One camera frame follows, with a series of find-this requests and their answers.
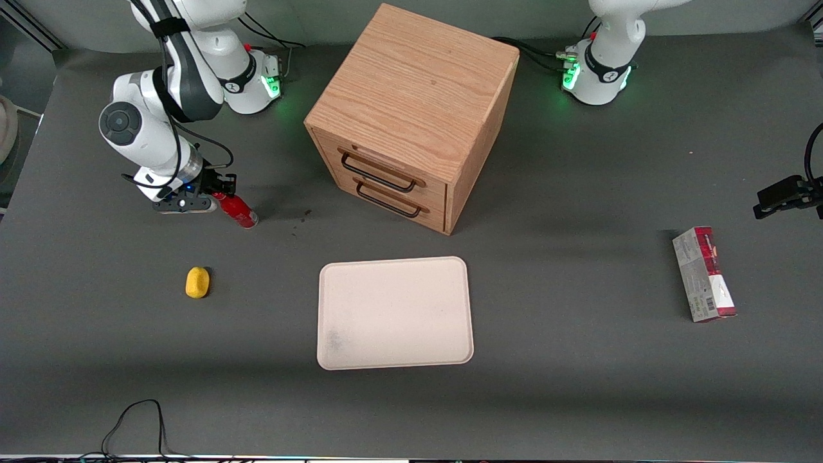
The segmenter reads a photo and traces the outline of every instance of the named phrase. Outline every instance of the red spray can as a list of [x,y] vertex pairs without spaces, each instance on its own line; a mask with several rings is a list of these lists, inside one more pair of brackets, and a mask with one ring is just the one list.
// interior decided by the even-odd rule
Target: red spray can
[[212,193],[212,197],[220,203],[223,212],[233,218],[243,228],[251,228],[257,225],[257,214],[243,201],[240,196],[225,193]]

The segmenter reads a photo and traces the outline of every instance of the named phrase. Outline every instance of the gray tabletop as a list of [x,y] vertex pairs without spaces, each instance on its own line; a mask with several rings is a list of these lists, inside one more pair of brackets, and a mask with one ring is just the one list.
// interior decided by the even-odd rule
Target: gray tabletop
[[[802,172],[823,120],[808,26],[649,38],[606,107],[524,59],[451,237],[326,172],[302,120],[346,51],[295,51],[283,100],[193,124],[234,148],[262,219],[250,231],[155,214],[119,178],[135,167],[97,116],[113,79],[156,55],[60,57],[0,224],[0,453],[92,451],[153,397],[175,450],[198,454],[821,459],[823,224],[751,211]],[[715,228],[737,318],[690,320],[670,239],[699,225]],[[471,362],[320,368],[325,264],[435,255],[467,262]],[[183,291],[194,265],[213,274],[198,301]],[[113,451],[153,452],[155,426],[135,410]]]

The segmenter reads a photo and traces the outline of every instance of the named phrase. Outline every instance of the white tray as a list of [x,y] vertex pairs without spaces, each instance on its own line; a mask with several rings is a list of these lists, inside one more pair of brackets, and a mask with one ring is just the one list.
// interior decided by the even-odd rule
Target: white tray
[[466,263],[459,257],[329,264],[320,271],[321,367],[449,365],[473,354]]

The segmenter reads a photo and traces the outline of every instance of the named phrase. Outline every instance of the wooden drawer cabinet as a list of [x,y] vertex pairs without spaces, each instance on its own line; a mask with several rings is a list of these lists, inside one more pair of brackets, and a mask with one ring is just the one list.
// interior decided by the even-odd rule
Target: wooden drawer cabinet
[[448,235],[517,62],[514,47],[384,4],[305,126],[340,189]]

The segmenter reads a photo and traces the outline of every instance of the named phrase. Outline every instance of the red and white box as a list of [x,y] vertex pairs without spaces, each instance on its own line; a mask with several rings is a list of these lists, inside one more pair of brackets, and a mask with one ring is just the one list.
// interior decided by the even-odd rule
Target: red and white box
[[718,267],[712,227],[694,227],[674,240],[691,319],[703,322],[737,315],[732,295]]

